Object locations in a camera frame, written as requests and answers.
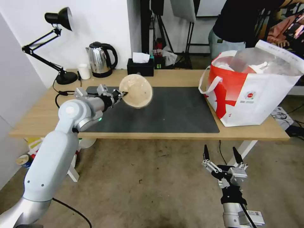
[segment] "logo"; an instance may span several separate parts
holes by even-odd
[[[256,92],[254,92],[254,91],[249,91],[249,92],[246,93],[245,99],[250,99],[250,100],[252,100],[252,99],[254,98],[255,94],[256,94]]]

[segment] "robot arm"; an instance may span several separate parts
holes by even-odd
[[[222,189],[223,197],[221,203],[224,208],[223,220],[225,227],[250,228],[265,224],[263,216],[259,211],[246,209],[247,202],[242,197],[241,186],[247,178],[247,164],[243,163],[241,155],[233,147],[233,154],[237,166],[218,165],[210,161],[207,145],[204,148],[204,160],[202,165],[218,180]]]
[[[15,206],[0,215],[0,228],[34,223],[47,211],[78,148],[78,132],[100,121],[103,112],[127,94],[118,90],[108,93],[105,85],[99,85],[97,92],[98,96],[90,97],[77,88],[76,99],[61,105],[55,130],[43,140],[25,176],[24,194]]]

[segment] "stainless steel kettle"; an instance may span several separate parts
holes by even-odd
[[[94,42],[85,48],[90,60],[92,74],[97,78],[105,78],[112,74],[112,70],[117,65],[117,53],[116,50],[109,44]],[[108,50],[112,51],[115,62],[111,64]]]

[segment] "shopping bag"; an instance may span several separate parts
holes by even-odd
[[[216,67],[216,60],[230,61],[237,53],[222,52],[207,68],[209,75],[205,70],[201,76],[199,91],[226,127],[261,124],[304,74],[304,60],[287,50],[264,41],[259,41],[256,48],[288,62],[298,69],[299,75],[240,73],[227,65]],[[208,77],[207,90],[202,87],[205,77]]]

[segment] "black desk lamp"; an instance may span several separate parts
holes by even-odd
[[[54,27],[54,29],[52,31],[50,31],[49,33],[45,34],[43,37],[35,40],[34,42],[32,42],[28,45],[25,45],[24,47],[22,47],[22,50],[26,54],[31,55],[32,57],[38,59],[39,61],[41,61],[41,62],[47,64],[48,66],[54,68],[55,70],[57,70],[58,75],[56,77],[56,81],[58,84],[66,85],[66,84],[75,82],[78,79],[77,74],[75,74],[73,72],[66,72],[62,66],[51,63],[34,53],[34,50],[40,48],[41,46],[49,43],[50,41],[52,41],[60,36],[61,28],[58,27],[59,24],[61,24],[66,29],[72,31],[72,28],[71,28],[72,14],[71,14],[70,8],[69,7],[63,8],[57,14],[56,13],[46,13],[44,15],[44,18],[48,23],[50,23]],[[52,33],[55,33],[56,36],[54,36],[53,38],[51,38],[48,41],[45,41],[43,43],[37,43],[38,41],[42,40],[43,38],[49,36]]]

